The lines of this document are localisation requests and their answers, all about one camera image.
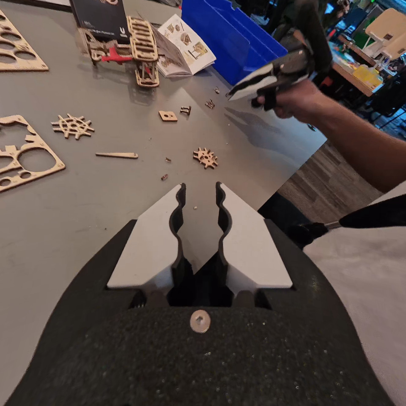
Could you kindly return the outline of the person's right hand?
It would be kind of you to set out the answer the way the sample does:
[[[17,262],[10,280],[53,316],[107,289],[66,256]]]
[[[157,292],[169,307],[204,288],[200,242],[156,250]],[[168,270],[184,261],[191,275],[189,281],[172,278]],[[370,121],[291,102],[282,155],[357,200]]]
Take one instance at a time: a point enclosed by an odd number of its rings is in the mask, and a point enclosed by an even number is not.
[[[274,110],[281,119],[296,118],[306,124],[316,125],[331,99],[323,94],[309,79],[278,90],[275,96],[260,95],[256,102],[265,110]]]

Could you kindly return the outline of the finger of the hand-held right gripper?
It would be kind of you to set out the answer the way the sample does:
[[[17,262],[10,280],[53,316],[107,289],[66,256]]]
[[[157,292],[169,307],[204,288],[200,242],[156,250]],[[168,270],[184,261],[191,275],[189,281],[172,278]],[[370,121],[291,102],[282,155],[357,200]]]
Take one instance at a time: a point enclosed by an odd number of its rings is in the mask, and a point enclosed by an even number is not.
[[[286,78],[283,76],[281,67],[284,63],[280,64],[272,62],[255,70],[244,79],[239,81],[234,87],[234,90],[258,90],[266,88],[271,85],[286,84]]]
[[[228,101],[235,101],[255,96],[258,90],[269,86],[272,87],[277,81],[277,79],[262,79],[256,83],[253,81],[240,81],[226,93],[226,98]]]

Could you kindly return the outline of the instruction booklet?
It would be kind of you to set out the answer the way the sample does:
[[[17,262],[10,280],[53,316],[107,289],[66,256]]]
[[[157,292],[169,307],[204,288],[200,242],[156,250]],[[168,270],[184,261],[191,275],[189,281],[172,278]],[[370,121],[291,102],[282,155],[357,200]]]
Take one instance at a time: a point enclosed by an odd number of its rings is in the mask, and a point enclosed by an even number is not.
[[[200,36],[177,15],[160,28],[153,27],[153,33],[158,49],[157,67],[165,78],[190,77],[216,61]]]

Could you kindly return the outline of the wooden web wheel part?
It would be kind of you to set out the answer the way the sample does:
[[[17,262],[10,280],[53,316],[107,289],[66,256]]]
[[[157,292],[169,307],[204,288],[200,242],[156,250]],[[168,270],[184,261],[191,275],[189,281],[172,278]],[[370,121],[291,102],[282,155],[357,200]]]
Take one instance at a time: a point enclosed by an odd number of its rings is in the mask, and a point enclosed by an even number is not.
[[[71,114],[67,114],[65,118],[58,115],[58,120],[51,123],[54,132],[62,133],[65,139],[73,136],[76,140],[81,136],[91,136],[95,132],[91,124],[84,116],[76,117]]]

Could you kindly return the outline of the wooden biplane model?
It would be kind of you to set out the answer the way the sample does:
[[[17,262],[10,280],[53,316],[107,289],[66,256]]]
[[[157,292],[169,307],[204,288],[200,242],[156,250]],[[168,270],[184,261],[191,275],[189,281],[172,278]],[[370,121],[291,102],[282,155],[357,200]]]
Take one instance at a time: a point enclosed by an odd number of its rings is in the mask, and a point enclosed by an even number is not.
[[[78,28],[76,45],[82,56],[90,58],[92,64],[110,63],[135,64],[136,82],[142,88],[159,86],[158,49],[150,23],[128,16],[129,45],[117,40],[99,41],[90,30]]]

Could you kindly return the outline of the wooden gear part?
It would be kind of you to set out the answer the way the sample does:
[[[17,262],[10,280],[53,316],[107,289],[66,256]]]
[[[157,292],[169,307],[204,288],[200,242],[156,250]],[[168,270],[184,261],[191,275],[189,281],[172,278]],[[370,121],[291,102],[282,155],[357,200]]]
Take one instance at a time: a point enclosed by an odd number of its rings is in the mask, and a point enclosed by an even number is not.
[[[203,165],[204,169],[215,169],[218,166],[218,157],[207,148],[199,147],[197,151],[193,152],[193,158]]]

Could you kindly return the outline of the blue plastic bin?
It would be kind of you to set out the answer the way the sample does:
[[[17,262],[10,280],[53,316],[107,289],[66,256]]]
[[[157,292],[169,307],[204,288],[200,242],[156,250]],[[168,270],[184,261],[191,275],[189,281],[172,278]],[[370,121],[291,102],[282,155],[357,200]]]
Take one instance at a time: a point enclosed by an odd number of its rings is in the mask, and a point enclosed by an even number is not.
[[[288,51],[226,0],[185,0],[182,19],[216,56],[214,68],[231,85]]]

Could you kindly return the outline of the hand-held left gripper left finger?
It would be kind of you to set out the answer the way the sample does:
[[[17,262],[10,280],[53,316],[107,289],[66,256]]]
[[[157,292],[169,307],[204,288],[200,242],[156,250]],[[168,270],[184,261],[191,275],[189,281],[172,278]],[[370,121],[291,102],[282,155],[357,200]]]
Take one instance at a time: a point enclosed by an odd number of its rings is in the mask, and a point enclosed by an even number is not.
[[[178,234],[184,223],[185,198],[186,185],[178,184],[139,216],[108,289],[136,288],[146,294],[191,289],[193,272]]]

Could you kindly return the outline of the black chair seat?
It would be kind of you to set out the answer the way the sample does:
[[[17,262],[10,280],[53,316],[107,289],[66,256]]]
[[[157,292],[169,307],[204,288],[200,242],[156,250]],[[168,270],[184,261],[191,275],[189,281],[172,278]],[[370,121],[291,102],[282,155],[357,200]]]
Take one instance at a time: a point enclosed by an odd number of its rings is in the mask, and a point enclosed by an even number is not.
[[[310,220],[288,199],[275,192],[257,211],[265,219],[271,220],[281,231],[310,223]]]

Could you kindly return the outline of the yellow box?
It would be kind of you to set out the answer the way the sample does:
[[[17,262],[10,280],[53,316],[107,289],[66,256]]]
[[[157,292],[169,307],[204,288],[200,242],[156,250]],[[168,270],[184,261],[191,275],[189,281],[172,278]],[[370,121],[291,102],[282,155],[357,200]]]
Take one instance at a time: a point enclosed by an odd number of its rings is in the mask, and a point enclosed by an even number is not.
[[[383,78],[379,72],[365,64],[361,64],[353,71],[353,76],[360,80],[370,90],[375,90],[383,84]]]

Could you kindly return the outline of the black model kit box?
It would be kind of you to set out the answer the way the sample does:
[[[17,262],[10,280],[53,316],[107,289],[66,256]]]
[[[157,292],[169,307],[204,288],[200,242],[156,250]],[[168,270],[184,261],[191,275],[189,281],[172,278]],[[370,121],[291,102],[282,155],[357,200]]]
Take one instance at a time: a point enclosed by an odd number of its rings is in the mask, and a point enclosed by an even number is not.
[[[87,29],[100,41],[129,44],[128,22],[122,0],[70,0],[78,28]]]

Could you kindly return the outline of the wooden work table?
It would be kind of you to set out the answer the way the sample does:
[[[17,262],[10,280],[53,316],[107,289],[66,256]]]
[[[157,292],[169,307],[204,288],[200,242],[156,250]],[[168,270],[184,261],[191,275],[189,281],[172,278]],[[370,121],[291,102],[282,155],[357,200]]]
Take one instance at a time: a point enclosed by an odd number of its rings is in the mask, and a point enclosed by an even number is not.
[[[363,82],[363,80],[354,76],[354,71],[362,64],[367,65],[368,67],[375,67],[377,62],[359,48],[347,35],[339,34],[337,39],[339,45],[336,45],[331,41],[329,42],[333,57],[332,68],[362,94],[371,97],[383,86],[383,78],[380,77],[380,82],[376,86],[370,86],[368,83]],[[339,46],[341,45],[343,46],[344,51],[351,51],[359,60],[361,60],[361,62],[357,62],[357,60],[350,56],[345,57],[345,55],[339,50]]]

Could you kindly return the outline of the large wooden part sheet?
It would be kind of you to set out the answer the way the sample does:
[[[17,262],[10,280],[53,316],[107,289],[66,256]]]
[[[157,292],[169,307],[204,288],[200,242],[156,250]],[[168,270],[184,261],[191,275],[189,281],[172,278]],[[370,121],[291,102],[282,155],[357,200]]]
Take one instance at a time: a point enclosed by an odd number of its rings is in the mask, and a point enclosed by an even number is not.
[[[9,160],[9,163],[3,166],[0,170],[1,193],[65,169],[66,166],[62,160],[54,153],[49,145],[33,129],[26,119],[23,118],[23,116],[13,115],[1,117],[0,124],[1,128],[4,126],[20,125],[25,127],[28,132],[28,134],[25,135],[24,144],[20,148],[17,148],[15,145],[6,145],[0,152],[1,159],[5,158],[6,160]],[[22,155],[35,150],[46,151],[46,153],[53,158],[54,165],[50,169],[41,171],[27,169],[21,163]]]

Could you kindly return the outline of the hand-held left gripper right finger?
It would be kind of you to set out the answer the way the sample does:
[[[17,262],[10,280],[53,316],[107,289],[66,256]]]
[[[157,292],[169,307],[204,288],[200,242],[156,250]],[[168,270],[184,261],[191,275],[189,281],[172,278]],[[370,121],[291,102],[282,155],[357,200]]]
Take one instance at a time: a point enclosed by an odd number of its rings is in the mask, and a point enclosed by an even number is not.
[[[216,183],[218,225],[217,277],[234,295],[260,289],[289,289],[292,280],[265,219],[222,182]]]

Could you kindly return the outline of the pale document stand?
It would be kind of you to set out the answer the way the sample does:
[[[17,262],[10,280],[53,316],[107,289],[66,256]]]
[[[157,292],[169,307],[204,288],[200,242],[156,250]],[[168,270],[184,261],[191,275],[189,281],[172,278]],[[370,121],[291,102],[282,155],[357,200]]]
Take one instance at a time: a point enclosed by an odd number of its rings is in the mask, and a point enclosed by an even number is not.
[[[393,36],[392,39],[385,42],[380,53],[389,60],[398,59],[406,51],[406,32]]]
[[[384,44],[400,38],[405,32],[406,16],[394,8],[385,10],[365,29],[368,37]]]

